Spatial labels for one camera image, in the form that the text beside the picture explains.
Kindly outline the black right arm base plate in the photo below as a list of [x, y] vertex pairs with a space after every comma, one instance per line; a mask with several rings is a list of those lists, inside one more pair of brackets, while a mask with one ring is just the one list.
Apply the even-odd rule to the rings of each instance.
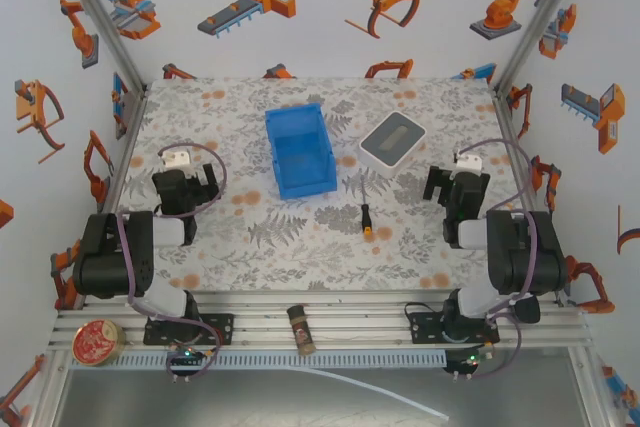
[[500, 341], [498, 329], [483, 319], [415, 312], [409, 314], [409, 324], [413, 344], [496, 344]]

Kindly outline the aluminium rail table frame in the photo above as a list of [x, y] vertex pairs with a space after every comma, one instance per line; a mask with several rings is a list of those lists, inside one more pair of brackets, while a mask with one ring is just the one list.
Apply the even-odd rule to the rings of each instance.
[[[290, 350], [293, 334], [286, 310], [301, 304], [319, 349], [400, 349], [412, 345], [404, 306], [423, 302], [440, 308], [446, 290], [394, 291], [228, 291], [195, 293], [203, 313], [234, 317], [232, 348]], [[583, 313], [561, 307], [552, 294], [540, 300], [541, 320], [513, 327], [498, 322], [499, 347], [525, 348], [589, 346], [592, 336]]]

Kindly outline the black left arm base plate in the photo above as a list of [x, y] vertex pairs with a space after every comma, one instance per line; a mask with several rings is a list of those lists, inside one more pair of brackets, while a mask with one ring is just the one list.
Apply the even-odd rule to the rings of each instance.
[[213, 329], [222, 345], [230, 345], [234, 330], [233, 314], [202, 314], [201, 322], [209, 326], [204, 328], [184, 322], [170, 322], [147, 319], [143, 344], [146, 346], [169, 346], [170, 344], [211, 345], [216, 340]]

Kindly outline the round red gold tin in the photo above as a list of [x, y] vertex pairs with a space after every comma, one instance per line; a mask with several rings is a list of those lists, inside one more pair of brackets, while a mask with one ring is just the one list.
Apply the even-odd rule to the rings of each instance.
[[108, 319], [96, 319], [78, 329], [71, 351], [80, 365], [99, 367], [112, 363], [122, 353], [125, 341], [119, 325]]

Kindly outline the white box grey top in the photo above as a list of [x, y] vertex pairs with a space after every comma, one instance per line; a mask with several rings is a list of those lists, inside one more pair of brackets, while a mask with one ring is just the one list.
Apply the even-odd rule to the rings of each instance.
[[393, 178], [420, 147], [426, 129], [399, 111], [384, 117], [358, 144], [358, 159], [386, 179]]

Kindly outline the brown spice jar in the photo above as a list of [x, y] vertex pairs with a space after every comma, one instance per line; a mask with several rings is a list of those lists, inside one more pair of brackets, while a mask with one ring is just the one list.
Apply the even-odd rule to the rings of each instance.
[[304, 306], [298, 304], [289, 307], [287, 309], [287, 315], [289, 317], [298, 353], [301, 356], [313, 354], [316, 351], [316, 346], [312, 339]]

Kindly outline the white thin plastic tube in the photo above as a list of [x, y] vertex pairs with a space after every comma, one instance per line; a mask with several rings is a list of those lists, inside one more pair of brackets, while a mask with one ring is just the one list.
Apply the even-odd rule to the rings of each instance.
[[424, 404], [421, 404], [419, 402], [416, 402], [412, 399], [409, 399], [405, 396], [402, 396], [398, 393], [392, 392], [390, 390], [387, 390], [385, 388], [379, 387], [379, 386], [375, 386], [366, 382], [362, 382], [350, 377], [346, 377], [340, 374], [336, 374], [336, 373], [332, 373], [332, 372], [328, 372], [328, 371], [323, 371], [323, 370], [317, 370], [317, 369], [309, 369], [309, 368], [301, 368], [301, 367], [288, 367], [289, 371], [292, 372], [298, 372], [298, 373], [302, 373], [302, 374], [306, 374], [306, 375], [315, 375], [318, 377], [323, 377], [323, 378], [328, 378], [328, 379], [332, 379], [338, 382], [343, 382], [355, 387], [359, 387], [371, 392], [375, 392], [377, 394], [383, 395], [385, 397], [391, 398], [395, 401], [398, 401], [400, 403], [403, 403], [407, 406], [410, 406], [412, 408], [415, 408], [427, 415], [430, 415], [432, 417], [436, 417], [437, 419], [439, 419], [440, 421], [443, 422], [448, 422], [449, 421], [449, 416], [438, 411], [435, 410], [431, 407], [428, 407]]

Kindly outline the floral patterned table mat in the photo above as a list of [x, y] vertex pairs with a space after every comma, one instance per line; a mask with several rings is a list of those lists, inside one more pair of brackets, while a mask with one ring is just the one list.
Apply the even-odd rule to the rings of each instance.
[[[337, 190], [282, 200], [265, 112], [319, 103], [336, 159]], [[399, 111], [427, 133], [386, 179], [358, 159], [358, 144]], [[485, 275], [481, 250], [442, 236], [443, 208], [424, 200], [429, 168], [449, 169], [472, 147], [491, 180], [484, 203], [518, 206], [512, 156], [499, 143], [492, 93], [481, 80], [158, 80], [148, 89], [119, 205], [150, 210], [159, 150], [193, 144], [192, 164], [211, 164], [227, 186], [197, 218], [193, 243], [161, 248], [157, 278], [193, 290], [413, 290], [467, 286]], [[373, 233], [361, 226], [365, 179]]]

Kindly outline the aluminium frame post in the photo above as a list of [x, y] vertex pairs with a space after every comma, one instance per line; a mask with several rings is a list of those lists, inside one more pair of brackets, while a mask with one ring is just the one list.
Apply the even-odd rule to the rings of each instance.
[[146, 91], [146, 85], [142, 80], [129, 52], [125, 48], [121, 37], [113, 26], [110, 16], [102, 4], [101, 0], [80, 0], [89, 14], [98, 34], [102, 41], [106, 44], [114, 57], [117, 67], [128, 82], [128, 87], [139, 97], [143, 97]]
[[497, 97], [503, 98], [510, 91], [513, 81], [533, 52], [537, 41], [543, 35], [552, 14], [559, 8], [560, 1], [561, 0], [541, 0], [532, 20], [524, 30], [522, 39], [517, 44], [514, 53], [508, 60], [506, 67], [495, 85], [494, 91]]

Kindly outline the blue plastic bin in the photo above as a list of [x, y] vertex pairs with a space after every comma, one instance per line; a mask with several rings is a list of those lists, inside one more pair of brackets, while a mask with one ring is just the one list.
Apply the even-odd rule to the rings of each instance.
[[266, 111], [265, 124], [282, 200], [337, 190], [336, 159], [319, 103]]

